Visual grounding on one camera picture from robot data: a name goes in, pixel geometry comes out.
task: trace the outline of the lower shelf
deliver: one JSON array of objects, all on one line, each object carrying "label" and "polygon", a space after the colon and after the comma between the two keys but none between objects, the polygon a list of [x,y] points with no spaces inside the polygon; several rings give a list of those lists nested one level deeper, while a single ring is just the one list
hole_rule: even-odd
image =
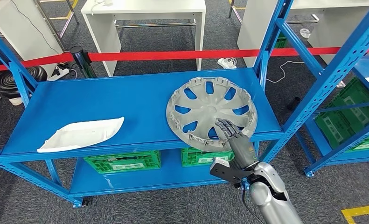
[{"label": "lower shelf", "polygon": [[341,155],[335,157],[332,161],[328,162],[327,165],[339,165],[355,162],[369,162],[369,150],[342,153]]},{"label": "lower shelf", "polygon": [[[308,119],[305,122],[305,127],[321,156],[326,156],[332,151],[327,139],[324,137],[313,119]],[[369,150],[342,153],[326,165],[339,165],[355,162],[369,162]]]},{"label": "lower shelf", "polygon": [[210,166],[182,167],[180,149],[162,150],[161,161],[160,169],[102,175],[78,158],[70,194],[95,196],[226,182],[210,175]]}]

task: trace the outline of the gray carpet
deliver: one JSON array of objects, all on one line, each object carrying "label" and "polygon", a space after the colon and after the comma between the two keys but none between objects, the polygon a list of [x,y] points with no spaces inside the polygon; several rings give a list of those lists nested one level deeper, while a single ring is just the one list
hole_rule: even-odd
[{"label": "gray carpet", "polygon": [[[80,13],[84,2],[79,1],[75,8],[80,25],[76,27],[75,23],[72,23],[63,40],[67,47],[81,45],[89,52],[96,52]],[[228,2],[206,0],[206,3],[204,49],[237,49],[240,24],[235,17],[227,18]],[[237,0],[236,5],[244,7],[245,0]],[[45,3],[44,6],[50,16],[62,16],[67,13],[67,7],[62,3]],[[54,21],[54,24],[57,29],[61,29],[64,22]],[[193,33],[190,27],[119,30],[123,52],[192,50]],[[279,66],[287,60],[300,61],[300,58],[271,58],[268,67],[269,79],[277,80],[282,76]],[[92,63],[92,66],[98,76],[106,76],[101,63]],[[238,59],[237,66],[244,67],[242,59]],[[203,70],[217,68],[216,59],[203,60]],[[115,75],[183,70],[195,70],[195,60],[120,62]],[[285,104],[295,96],[304,96],[314,81],[314,77],[302,64],[288,64],[285,70],[287,72],[285,79],[276,84],[266,85],[266,95],[281,124],[290,115],[285,109]],[[14,107],[6,99],[0,101],[0,148],[3,148],[22,111],[23,106]],[[48,176],[43,161],[30,162],[27,165]],[[68,188],[75,159],[56,160],[56,165],[64,186]],[[346,223],[341,214],[342,209],[369,205],[369,163],[326,167],[317,171],[315,177],[306,178],[302,169],[308,165],[308,161],[297,140],[292,139],[272,161],[272,165],[286,183],[291,201],[306,224]],[[251,209],[261,218],[253,205]],[[356,217],[355,221],[358,224],[369,224],[369,215]],[[0,224],[24,223],[255,224],[257,222],[243,207],[240,192],[229,184],[96,196],[93,205],[72,209],[67,201],[9,172],[1,171]]]}]

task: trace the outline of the black cable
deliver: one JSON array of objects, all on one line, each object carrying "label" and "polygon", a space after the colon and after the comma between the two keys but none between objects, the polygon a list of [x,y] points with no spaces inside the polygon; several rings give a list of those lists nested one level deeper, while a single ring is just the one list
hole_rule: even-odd
[{"label": "black cable", "polygon": [[28,20],[29,20],[29,22],[30,22],[30,24],[32,24],[32,26],[42,35],[42,37],[43,37],[43,39],[44,39],[44,41],[47,43],[47,45],[49,46],[49,48],[51,48],[51,50],[53,50],[53,51],[55,51],[57,54],[59,54],[58,53],[58,51],[56,51],[54,48],[52,48],[51,47],[51,45],[48,43],[48,41],[47,41],[47,39],[44,37],[44,35],[43,35],[43,33],[42,32],[40,32],[40,30],[32,23],[32,21],[30,20],[30,18],[29,17],[27,17],[24,13],[22,13],[19,9],[18,9],[18,6],[17,6],[17,4],[13,1],[13,0],[10,0],[14,5],[15,5],[15,7],[17,8],[17,11],[20,13],[20,14],[22,14],[25,18],[27,18]]},{"label": "black cable", "polygon": [[247,210],[250,212],[250,214],[253,216],[253,217],[255,217],[256,218],[256,220],[257,221],[259,221],[261,224],[264,224],[263,222],[261,222],[261,220],[256,216],[256,214],[254,214],[251,210],[250,210],[250,208],[249,208],[249,206],[247,205],[247,203],[246,203],[246,186],[245,186],[245,183],[244,183],[244,181],[243,180],[241,180],[241,185],[242,185],[242,187],[243,187],[243,192],[242,192],[242,202],[244,203],[244,205],[245,205],[245,207],[247,208]]}]

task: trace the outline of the shelf caster wheel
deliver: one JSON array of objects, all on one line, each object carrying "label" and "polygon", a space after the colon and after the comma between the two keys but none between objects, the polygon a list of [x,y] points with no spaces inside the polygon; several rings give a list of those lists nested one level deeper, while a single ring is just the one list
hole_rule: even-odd
[{"label": "shelf caster wheel", "polygon": [[308,173],[306,173],[305,175],[306,175],[306,177],[313,177],[313,176],[314,176],[314,174],[313,174],[313,172],[312,172],[312,171],[309,171],[309,172],[308,172]]}]

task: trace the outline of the robot finger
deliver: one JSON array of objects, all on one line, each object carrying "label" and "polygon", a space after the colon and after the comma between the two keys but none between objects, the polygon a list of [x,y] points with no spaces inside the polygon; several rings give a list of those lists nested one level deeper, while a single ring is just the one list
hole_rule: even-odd
[{"label": "robot finger", "polygon": [[233,136],[236,131],[235,129],[229,124],[229,120],[226,120],[226,119],[221,119],[221,118],[216,118],[219,122],[221,122],[225,128],[227,128],[227,130],[230,132],[230,135]]},{"label": "robot finger", "polygon": [[215,124],[223,131],[224,135],[227,137],[227,139],[231,138],[230,131],[225,127],[225,125],[219,121],[216,121]]},{"label": "robot finger", "polygon": [[226,122],[234,129],[235,134],[241,133],[241,130],[239,130],[238,126],[234,125],[230,120],[226,120]]}]

